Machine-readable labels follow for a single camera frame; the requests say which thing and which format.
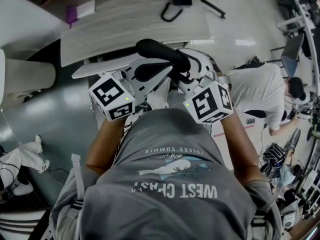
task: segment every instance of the gray chair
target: gray chair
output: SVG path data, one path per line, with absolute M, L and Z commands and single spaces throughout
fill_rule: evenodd
M 295 72 L 298 67 L 299 62 L 299 53 L 304 42 L 305 35 L 299 34 L 292 39 L 289 39 L 286 42 L 286 45 L 283 47 L 275 48 L 270 50 L 270 52 L 284 49 L 280 59 L 268 60 L 267 63 L 273 62 L 282 62 L 283 66 L 281 68 L 285 68 L 286 73 L 290 78 L 295 75 Z

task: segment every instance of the person wearing gray shirt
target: person wearing gray shirt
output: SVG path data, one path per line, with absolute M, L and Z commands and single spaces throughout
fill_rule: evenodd
M 104 121 L 81 169 L 83 201 L 72 169 L 51 211 L 55 239 L 252 239 L 253 218 L 270 201 L 268 239 L 280 239 L 279 210 L 237 113 L 221 120 L 231 172 L 182 101 L 172 90 L 170 108 L 143 114 L 118 152 L 126 120 Z

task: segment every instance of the white robot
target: white robot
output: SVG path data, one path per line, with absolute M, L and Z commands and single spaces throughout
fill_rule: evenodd
M 136 48 L 144 58 L 125 69 L 104 73 L 89 89 L 109 121 L 137 112 L 147 94 L 168 77 L 185 93 L 183 104 L 197 123 L 210 125 L 233 113 L 230 79 L 217 77 L 207 54 L 189 48 L 174 50 L 152 39 L 139 41 Z M 200 77 L 189 79 L 191 69 Z

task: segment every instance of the white cube with marker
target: white cube with marker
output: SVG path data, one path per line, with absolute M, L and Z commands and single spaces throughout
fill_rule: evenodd
M 227 84 L 213 81 L 183 105 L 198 124 L 213 124 L 233 113 Z
M 110 122 L 135 112 L 135 98 L 110 73 L 92 85 L 89 93 Z

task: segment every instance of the white wall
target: white wall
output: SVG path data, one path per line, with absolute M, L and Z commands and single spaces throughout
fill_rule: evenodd
M 0 0 L 0 48 L 7 58 L 27 59 L 60 38 L 65 23 L 26 0 Z

